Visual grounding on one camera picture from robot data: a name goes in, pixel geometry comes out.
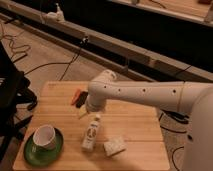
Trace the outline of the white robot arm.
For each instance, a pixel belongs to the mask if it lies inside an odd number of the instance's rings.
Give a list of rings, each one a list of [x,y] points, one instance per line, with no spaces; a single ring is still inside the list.
[[[104,70],[88,83],[87,91],[90,112],[103,110],[112,99],[189,116],[181,171],[213,171],[213,83],[123,82]]]

